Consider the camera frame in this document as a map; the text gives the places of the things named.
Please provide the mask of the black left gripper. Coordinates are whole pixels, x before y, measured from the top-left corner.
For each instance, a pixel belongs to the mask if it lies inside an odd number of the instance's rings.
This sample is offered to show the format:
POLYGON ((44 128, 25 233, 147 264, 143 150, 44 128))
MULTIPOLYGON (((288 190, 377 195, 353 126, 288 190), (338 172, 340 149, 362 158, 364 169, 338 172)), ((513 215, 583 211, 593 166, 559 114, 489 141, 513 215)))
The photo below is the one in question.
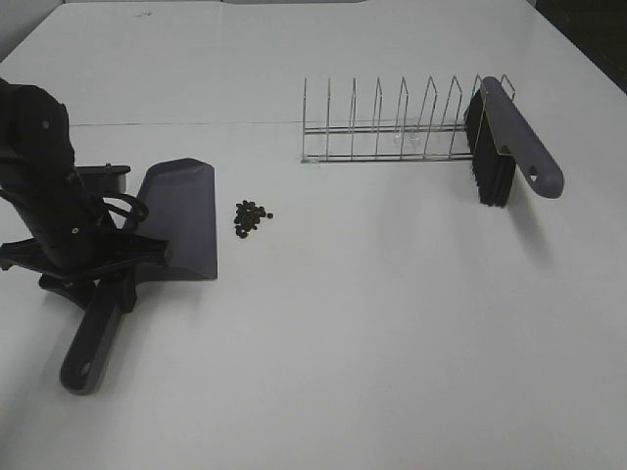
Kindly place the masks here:
POLYGON ((63 293, 90 293, 96 280, 126 269, 116 280, 115 297, 121 312, 130 313, 137 301, 131 267, 166 265, 169 243, 116 227, 112 215, 127 217, 127 211, 108 201, 125 202, 126 193, 89 193, 76 168, 5 170, 1 198, 16 210, 30 237, 1 245, 1 268, 39 273, 44 287, 63 293))

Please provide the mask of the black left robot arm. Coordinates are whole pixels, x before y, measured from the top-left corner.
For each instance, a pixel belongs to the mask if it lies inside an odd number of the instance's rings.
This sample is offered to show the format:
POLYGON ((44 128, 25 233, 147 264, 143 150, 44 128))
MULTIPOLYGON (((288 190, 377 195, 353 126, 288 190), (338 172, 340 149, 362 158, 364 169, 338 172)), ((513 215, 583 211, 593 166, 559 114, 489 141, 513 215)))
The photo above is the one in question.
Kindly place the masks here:
POLYGON ((162 264, 168 244, 138 234, 148 207, 124 191, 127 165, 78 166, 66 106, 35 85, 1 83, 1 197, 30 236, 1 247, 1 267, 88 307, 111 282, 123 311, 136 302, 139 264, 162 264))

